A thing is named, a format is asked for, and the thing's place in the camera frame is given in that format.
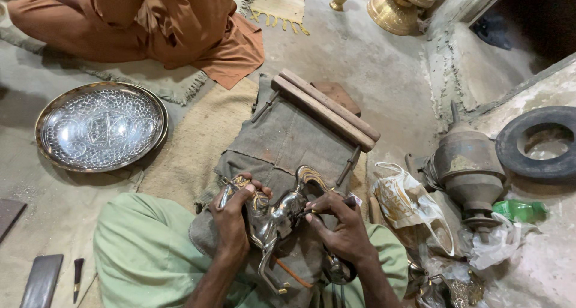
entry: horse's leg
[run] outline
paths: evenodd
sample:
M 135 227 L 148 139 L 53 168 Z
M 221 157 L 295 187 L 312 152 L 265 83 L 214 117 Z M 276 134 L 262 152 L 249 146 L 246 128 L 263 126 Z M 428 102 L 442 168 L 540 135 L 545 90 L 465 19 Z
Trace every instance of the horse's leg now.
M 260 266 L 258 267 L 258 274 L 260 277 L 268 284 L 270 289 L 276 294 L 285 294 L 288 292 L 286 290 L 286 286 L 290 286 L 288 283 L 284 283 L 283 287 L 278 289 L 277 284 L 280 282 L 276 279 L 276 277 L 270 271 L 270 258 L 272 257 L 272 253 L 276 247 L 277 236 L 273 239 L 268 241 L 264 247 L 262 247 L 262 260 L 260 261 Z

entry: metal horse statue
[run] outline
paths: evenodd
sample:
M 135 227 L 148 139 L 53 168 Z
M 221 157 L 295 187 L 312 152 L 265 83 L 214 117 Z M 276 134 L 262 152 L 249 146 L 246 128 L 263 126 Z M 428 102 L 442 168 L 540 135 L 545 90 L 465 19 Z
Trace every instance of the metal horse statue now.
M 250 241 L 262 250 L 262 260 L 258 267 L 258 274 L 276 294 L 285 294 L 289 283 L 281 283 L 270 270 L 270 258 L 280 241 L 285 240 L 301 218 L 301 213 L 308 202 L 304 193 L 307 184 L 326 193 L 331 189 L 322 180 L 320 173 L 310 166 L 302 165 L 296 170 L 297 186 L 294 190 L 286 192 L 275 204 L 270 205 L 268 197 L 257 190 L 252 199 L 245 203 L 248 214 L 248 235 Z M 220 201 L 220 207 L 226 205 L 234 193 L 249 184 L 243 177 L 236 177 L 232 181 L 226 180 L 226 189 Z M 328 253 L 328 262 L 323 262 L 325 273 L 333 275 L 337 284 L 351 281 L 356 272 L 351 272 L 335 255 Z

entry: rubber tire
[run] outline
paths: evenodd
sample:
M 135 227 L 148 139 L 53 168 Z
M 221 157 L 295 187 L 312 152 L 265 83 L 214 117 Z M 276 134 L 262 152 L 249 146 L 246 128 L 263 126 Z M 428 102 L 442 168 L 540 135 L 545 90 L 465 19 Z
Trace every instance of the rubber tire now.
M 517 141 L 530 127 L 554 123 L 563 125 L 576 135 L 576 107 L 552 106 L 535 109 L 510 121 L 496 138 L 496 154 L 512 172 L 544 184 L 566 184 L 576 181 L 576 145 L 559 157 L 537 160 L 518 150 Z

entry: green trousers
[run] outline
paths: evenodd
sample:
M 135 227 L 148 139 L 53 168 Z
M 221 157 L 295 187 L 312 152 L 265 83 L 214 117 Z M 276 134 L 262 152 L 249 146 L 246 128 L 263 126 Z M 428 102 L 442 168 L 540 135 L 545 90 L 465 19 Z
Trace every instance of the green trousers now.
M 107 203 L 94 231 L 94 254 L 106 307 L 180 307 L 210 266 L 188 239 L 194 215 L 171 200 L 123 193 Z M 408 283 L 404 247 L 382 225 L 366 224 L 382 268 L 401 298 Z M 337 286 L 338 300 L 340 287 Z M 344 286 L 347 307 L 364 307 L 358 278 Z M 310 307 L 332 307 L 332 286 L 315 286 Z M 234 282 L 226 307 L 270 307 L 253 285 Z

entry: person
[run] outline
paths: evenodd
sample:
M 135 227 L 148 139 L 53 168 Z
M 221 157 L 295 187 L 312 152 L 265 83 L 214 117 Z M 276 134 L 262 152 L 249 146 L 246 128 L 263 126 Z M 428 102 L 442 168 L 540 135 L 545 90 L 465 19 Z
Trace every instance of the person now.
M 13 0 L 7 7 L 27 35 L 89 61 L 190 64 L 227 89 L 264 61 L 262 31 L 235 13 L 234 0 Z
M 271 190 L 241 173 L 250 184 L 223 208 L 222 192 L 208 210 L 214 217 L 219 241 L 213 259 L 200 253 L 188 239 L 194 216 L 171 200 L 146 194 L 124 193 L 107 203 L 94 232 L 94 254 L 100 290 L 106 307 L 273 307 L 259 298 L 254 285 L 238 278 L 250 245 L 242 217 L 244 202 L 255 189 L 271 197 Z M 308 202 L 306 209 L 336 216 L 334 231 L 315 215 L 306 216 L 335 254 L 350 261 L 358 277 L 344 286 L 347 307 L 401 307 L 408 283 L 404 247 L 382 225 L 366 224 L 359 212 L 334 192 Z M 334 307 L 331 287 L 314 286 L 310 307 Z

